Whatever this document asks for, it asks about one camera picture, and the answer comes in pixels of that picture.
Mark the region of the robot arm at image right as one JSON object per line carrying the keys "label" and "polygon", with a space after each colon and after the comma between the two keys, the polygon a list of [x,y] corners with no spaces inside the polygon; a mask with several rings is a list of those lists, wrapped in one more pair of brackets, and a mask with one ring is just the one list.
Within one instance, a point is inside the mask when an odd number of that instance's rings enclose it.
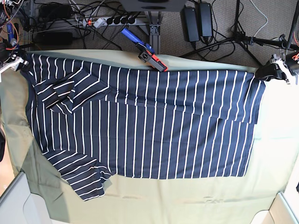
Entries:
{"label": "robot arm at image right", "polygon": [[276,46],[283,50],[293,50],[293,53],[284,55],[284,57],[273,54],[270,60],[259,67],[255,72],[255,78],[262,81],[270,81],[272,79],[284,80],[287,84],[296,84],[299,79],[299,41],[295,38],[295,28],[299,18],[299,5],[296,4],[295,13],[288,39],[283,35],[278,41],[260,39],[252,37],[252,42],[261,45]]}

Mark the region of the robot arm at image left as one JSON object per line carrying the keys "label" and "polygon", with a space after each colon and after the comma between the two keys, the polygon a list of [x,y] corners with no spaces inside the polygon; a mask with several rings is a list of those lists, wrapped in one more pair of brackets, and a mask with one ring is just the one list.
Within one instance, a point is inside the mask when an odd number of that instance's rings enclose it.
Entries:
{"label": "robot arm at image left", "polygon": [[12,22],[24,1],[2,0],[0,2],[0,31],[7,34],[7,38],[0,38],[0,72],[11,69],[26,71],[29,68],[26,47],[20,45],[19,28]]}

